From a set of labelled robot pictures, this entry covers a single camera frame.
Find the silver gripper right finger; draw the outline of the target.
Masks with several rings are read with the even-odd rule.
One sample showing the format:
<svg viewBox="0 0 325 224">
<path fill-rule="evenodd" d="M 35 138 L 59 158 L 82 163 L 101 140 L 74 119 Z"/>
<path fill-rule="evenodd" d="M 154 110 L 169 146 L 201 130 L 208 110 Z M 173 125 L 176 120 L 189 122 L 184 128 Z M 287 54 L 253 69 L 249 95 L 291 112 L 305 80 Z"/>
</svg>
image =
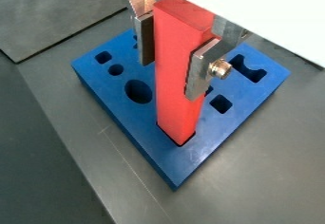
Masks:
<svg viewBox="0 0 325 224">
<path fill-rule="evenodd" d="M 252 35 L 223 16 L 215 16 L 212 32 L 215 37 L 190 54 L 185 94 L 192 101 L 208 91 L 213 77 L 227 79 L 233 68 L 227 55 Z"/>
</svg>

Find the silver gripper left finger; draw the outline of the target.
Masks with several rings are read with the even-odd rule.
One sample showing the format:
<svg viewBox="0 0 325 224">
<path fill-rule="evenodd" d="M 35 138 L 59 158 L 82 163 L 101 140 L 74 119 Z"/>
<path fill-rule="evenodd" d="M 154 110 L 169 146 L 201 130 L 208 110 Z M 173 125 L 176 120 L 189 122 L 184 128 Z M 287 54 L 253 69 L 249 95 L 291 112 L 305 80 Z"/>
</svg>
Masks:
<svg viewBox="0 0 325 224">
<path fill-rule="evenodd" d="M 156 61 L 154 4 L 156 0 L 126 0 L 138 37 L 138 60 L 142 65 Z"/>
</svg>

